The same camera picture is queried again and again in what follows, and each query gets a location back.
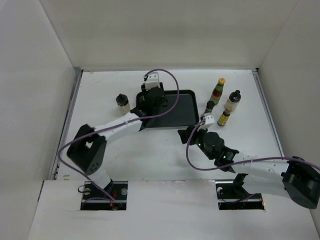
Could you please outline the small yellow-label bottle right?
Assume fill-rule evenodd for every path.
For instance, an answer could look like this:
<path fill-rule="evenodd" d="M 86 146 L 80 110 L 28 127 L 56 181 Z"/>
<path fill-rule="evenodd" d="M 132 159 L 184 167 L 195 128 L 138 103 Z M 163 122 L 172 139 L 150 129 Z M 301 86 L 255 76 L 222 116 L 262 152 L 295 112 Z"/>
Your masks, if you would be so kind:
<path fill-rule="evenodd" d="M 217 124 L 221 127 L 224 127 L 231 115 L 232 112 L 232 107 L 231 106 L 227 106 L 226 109 L 223 111 L 223 113 L 221 114 L 220 118 L 217 121 Z"/>

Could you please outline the white shaker black cap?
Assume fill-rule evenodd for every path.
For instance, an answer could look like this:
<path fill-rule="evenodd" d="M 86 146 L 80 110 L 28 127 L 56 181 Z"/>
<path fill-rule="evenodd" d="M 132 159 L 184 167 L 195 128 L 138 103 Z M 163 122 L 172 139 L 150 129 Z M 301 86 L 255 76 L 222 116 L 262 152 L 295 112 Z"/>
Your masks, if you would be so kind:
<path fill-rule="evenodd" d="M 237 108 L 241 98 L 242 98 L 242 96 L 241 96 L 240 90 L 237 89 L 237 90 L 233 91 L 229 95 L 227 101 L 225 102 L 224 109 L 226 110 L 228 107 L 231 107 L 232 108 L 231 111 L 234 112 L 235 109 Z"/>
<path fill-rule="evenodd" d="M 115 100 L 119 109 L 124 115 L 130 112 L 131 107 L 130 107 L 129 99 L 125 94 L 120 93 Z"/>

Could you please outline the right aluminium table rail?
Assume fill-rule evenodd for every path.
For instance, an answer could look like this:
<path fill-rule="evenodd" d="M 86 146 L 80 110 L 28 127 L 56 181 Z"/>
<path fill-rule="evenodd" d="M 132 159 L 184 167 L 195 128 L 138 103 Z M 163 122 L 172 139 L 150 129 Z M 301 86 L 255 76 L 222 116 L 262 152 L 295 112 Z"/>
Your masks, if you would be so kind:
<path fill-rule="evenodd" d="M 260 99 L 262 101 L 263 109 L 264 109 L 264 112 L 266 114 L 266 117 L 267 117 L 267 120 L 268 120 L 268 124 L 270 126 L 271 131 L 272 131 L 272 136 L 274 138 L 274 141 L 276 142 L 276 145 L 277 145 L 277 148 L 278 148 L 278 151 L 279 151 L 280 155 L 282 157 L 284 157 L 285 154 L 284 154 L 284 151 L 283 151 L 283 148 L 282 148 L 282 145 L 281 145 L 281 141 L 279 139 L 279 135 L 277 133 L 277 129 L 276 129 L 276 126 L 275 126 L 275 123 L 274 123 L 274 120 L 273 120 L 273 117 L 272 117 L 272 114 L 271 114 L 271 111 L 270 111 L 270 108 L 269 108 L 269 105 L 268 105 L 268 102 L 267 102 L 266 95 L 265 95 L 264 90 L 263 90 L 263 86 L 262 86 L 262 83 L 261 83 L 261 80 L 260 80 L 260 76 L 259 76 L 258 70 L 257 69 L 253 69 L 251 72 L 252 72 L 252 75 L 253 75 L 253 78 L 254 78 L 254 82 L 256 84 Z"/>

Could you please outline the tall green sauce bottle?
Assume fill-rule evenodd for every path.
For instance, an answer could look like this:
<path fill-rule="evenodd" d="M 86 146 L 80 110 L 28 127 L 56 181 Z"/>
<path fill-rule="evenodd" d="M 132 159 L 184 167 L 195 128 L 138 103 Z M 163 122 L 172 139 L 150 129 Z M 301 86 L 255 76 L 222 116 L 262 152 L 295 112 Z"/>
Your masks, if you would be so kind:
<path fill-rule="evenodd" d="M 217 105 L 221 99 L 225 83 L 225 78 L 219 78 L 215 88 L 212 91 L 210 100 L 213 101 L 215 105 Z"/>

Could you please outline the white shaker black cap right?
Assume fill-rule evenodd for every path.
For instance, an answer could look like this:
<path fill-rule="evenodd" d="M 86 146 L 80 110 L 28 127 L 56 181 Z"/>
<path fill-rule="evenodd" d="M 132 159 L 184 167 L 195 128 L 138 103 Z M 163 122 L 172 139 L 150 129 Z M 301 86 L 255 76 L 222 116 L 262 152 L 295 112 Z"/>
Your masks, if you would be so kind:
<path fill-rule="evenodd" d="M 233 91 L 229 95 L 227 101 L 225 102 L 224 109 L 226 110 L 228 107 L 231 107 L 232 108 L 231 111 L 234 112 L 235 109 L 237 108 L 241 98 L 242 98 L 242 96 L 241 96 L 240 90 L 237 89 L 237 90 Z"/>

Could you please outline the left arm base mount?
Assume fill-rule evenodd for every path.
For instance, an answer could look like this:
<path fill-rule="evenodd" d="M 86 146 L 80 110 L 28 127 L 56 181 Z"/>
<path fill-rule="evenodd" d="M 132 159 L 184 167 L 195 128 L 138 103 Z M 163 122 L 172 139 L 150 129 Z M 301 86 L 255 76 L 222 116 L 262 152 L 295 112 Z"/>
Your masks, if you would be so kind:
<path fill-rule="evenodd" d="M 94 186 L 85 181 L 77 191 L 81 194 L 81 211 L 125 211 L 127 209 L 129 183 L 127 181 L 113 181 L 104 190 L 114 199 L 110 198 Z"/>

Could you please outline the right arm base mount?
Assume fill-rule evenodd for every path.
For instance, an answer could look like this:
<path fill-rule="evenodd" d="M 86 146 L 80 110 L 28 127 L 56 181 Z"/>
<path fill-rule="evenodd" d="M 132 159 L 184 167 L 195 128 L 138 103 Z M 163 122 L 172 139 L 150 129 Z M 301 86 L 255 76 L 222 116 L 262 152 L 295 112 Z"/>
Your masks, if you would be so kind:
<path fill-rule="evenodd" d="M 244 188 L 246 174 L 237 174 L 233 180 L 215 182 L 217 204 L 221 211 L 264 210 L 260 193 L 248 193 Z"/>

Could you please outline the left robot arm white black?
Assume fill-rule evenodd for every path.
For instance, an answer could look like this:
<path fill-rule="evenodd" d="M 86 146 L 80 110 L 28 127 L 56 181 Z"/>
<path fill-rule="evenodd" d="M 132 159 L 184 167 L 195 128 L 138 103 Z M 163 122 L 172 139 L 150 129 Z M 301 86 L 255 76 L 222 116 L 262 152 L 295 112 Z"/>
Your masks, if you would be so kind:
<path fill-rule="evenodd" d="M 95 186 L 100 199 L 112 201 L 113 181 L 102 169 L 106 148 L 113 142 L 144 130 L 149 122 L 162 116 L 160 108 L 167 102 L 163 84 L 142 85 L 142 103 L 124 116 L 105 125 L 82 125 L 75 138 L 66 146 L 67 157 L 77 166 L 76 170 Z"/>

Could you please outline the small dark spice jar right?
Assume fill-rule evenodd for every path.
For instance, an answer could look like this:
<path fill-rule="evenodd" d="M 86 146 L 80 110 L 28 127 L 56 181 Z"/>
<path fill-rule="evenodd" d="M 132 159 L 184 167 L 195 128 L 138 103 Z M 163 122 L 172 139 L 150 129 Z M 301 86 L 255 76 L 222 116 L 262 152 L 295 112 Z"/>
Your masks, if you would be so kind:
<path fill-rule="evenodd" d="M 213 111 L 213 108 L 215 107 L 215 102 L 212 101 L 212 100 L 209 100 L 207 103 L 206 103 L 206 107 L 205 107 L 205 111 L 204 111 L 204 114 L 211 114 L 212 111 Z"/>

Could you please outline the left aluminium table rail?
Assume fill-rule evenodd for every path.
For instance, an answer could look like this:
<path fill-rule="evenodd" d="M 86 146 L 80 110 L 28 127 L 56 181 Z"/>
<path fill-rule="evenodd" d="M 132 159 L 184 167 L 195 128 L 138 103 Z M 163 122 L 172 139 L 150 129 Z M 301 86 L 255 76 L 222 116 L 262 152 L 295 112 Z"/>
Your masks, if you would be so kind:
<path fill-rule="evenodd" d="M 57 146 L 54 158 L 52 160 L 52 165 L 51 165 L 49 177 L 48 177 L 49 180 L 56 180 L 56 178 L 57 178 L 57 174 L 58 174 L 59 166 L 60 166 L 59 159 L 58 159 L 58 151 L 66 142 L 66 138 L 67 138 L 67 134 L 68 134 L 75 102 L 77 99 L 77 95 L 78 95 L 78 91 L 79 91 L 79 87 L 80 87 L 80 83 L 81 83 L 81 79 L 82 79 L 82 75 L 83 75 L 83 71 L 84 71 L 80 67 L 74 67 L 73 69 L 75 71 L 75 77 L 73 80 L 73 85 L 72 85 L 72 89 L 71 89 L 71 93 L 70 93 L 70 97 L 69 97 L 68 106 L 66 109 L 66 114 L 65 114 L 65 118 L 64 118 L 64 122 L 63 122 L 63 126 L 62 126 L 62 131 L 61 131 L 61 134 L 59 137 L 58 146 Z"/>

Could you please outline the aluminium table rail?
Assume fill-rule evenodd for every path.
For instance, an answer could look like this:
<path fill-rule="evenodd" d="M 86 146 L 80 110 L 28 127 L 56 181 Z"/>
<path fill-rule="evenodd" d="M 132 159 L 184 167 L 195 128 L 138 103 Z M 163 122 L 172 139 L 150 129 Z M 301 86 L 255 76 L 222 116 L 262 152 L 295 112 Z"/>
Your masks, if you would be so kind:
<path fill-rule="evenodd" d="M 270 108 L 269 108 L 269 105 L 268 105 L 268 102 L 267 102 L 266 95 L 265 95 L 264 90 L 263 90 L 263 86 L 262 86 L 262 83 L 261 83 L 261 80 L 260 80 L 260 76 L 259 76 L 258 70 L 257 69 L 253 69 L 251 72 L 252 72 L 252 75 L 253 75 L 253 78 L 254 78 L 254 82 L 256 84 L 260 99 L 262 101 L 263 109 L 264 109 L 264 112 L 266 114 L 266 117 L 267 117 L 267 120 L 268 120 L 268 124 L 270 126 L 271 131 L 272 131 L 272 136 L 274 138 L 274 141 L 276 142 L 276 145 L 277 145 L 277 148 L 278 148 L 278 151 L 279 151 L 280 155 L 282 157 L 284 157 L 285 154 L 284 154 L 284 151 L 283 151 L 283 148 L 282 148 L 282 145 L 281 145 L 281 141 L 279 139 L 279 135 L 277 133 L 277 129 L 276 129 L 276 126 L 275 126 L 275 123 L 274 123 L 274 120 L 273 120 L 273 117 L 272 117 L 272 114 L 271 114 L 271 111 L 270 111 Z"/>
<path fill-rule="evenodd" d="M 64 118 L 64 122 L 63 122 L 63 126 L 62 126 L 62 131 L 61 131 L 61 134 L 59 137 L 58 146 L 57 146 L 54 158 L 52 160 L 52 165 L 51 165 L 49 177 L 48 177 L 49 180 L 56 180 L 56 178 L 57 178 L 57 174 L 58 174 L 59 166 L 60 166 L 59 159 L 58 159 L 58 151 L 66 142 L 66 138 L 67 138 L 67 134 L 68 134 L 75 102 L 77 99 L 77 95 L 78 95 L 78 91 L 79 91 L 79 87 L 80 87 L 80 83 L 81 83 L 81 79 L 82 79 L 82 75 L 83 75 L 83 71 L 84 71 L 80 67 L 74 67 L 73 69 L 75 71 L 75 77 L 73 80 L 73 85 L 72 85 L 72 89 L 71 89 L 71 93 L 70 93 L 70 97 L 69 97 L 68 106 L 66 109 L 66 114 L 65 114 L 65 118 Z"/>

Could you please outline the black plastic tray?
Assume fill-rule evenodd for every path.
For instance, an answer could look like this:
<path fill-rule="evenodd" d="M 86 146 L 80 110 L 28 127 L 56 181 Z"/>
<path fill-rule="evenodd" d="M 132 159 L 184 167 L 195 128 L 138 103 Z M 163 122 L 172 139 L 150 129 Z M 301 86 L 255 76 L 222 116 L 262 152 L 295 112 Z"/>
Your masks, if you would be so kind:
<path fill-rule="evenodd" d="M 199 112 L 196 95 L 192 90 L 183 89 L 179 91 L 176 106 L 168 114 L 151 119 L 146 128 L 148 129 L 183 129 L 197 124 Z"/>

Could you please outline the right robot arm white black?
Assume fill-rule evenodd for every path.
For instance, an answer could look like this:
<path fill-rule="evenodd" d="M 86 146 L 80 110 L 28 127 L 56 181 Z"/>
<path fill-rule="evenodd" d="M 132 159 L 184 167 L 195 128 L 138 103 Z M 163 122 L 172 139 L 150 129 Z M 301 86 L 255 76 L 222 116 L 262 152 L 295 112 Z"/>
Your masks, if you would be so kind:
<path fill-rule="evenodd" d="M 182 144 L 196 145 L 211 161 L 212 168 L 196 167 L 198 171 L 221 170 L 236 175 L 232 192 L 238 198 L 247 194 L 270 194 L 291 199 L 297 205 L 314 210 L 320 200 L 320 168 L 300 157 L 257 158 L 229 148 L 216 132 L 196 126 L 178 130 Z"/>

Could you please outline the white shaker black cap left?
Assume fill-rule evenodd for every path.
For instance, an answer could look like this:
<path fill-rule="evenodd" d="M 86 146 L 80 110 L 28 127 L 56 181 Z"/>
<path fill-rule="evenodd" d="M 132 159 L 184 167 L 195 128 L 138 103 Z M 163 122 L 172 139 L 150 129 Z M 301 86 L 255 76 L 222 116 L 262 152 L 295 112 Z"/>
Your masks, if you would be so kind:
<path fill-rule="evenodd" d="M 119 109 L 124 115 L 130 112 L 131 107 L 130 107 L 129 99 L 125 94 L 120 93 L 115 100 Z"/>

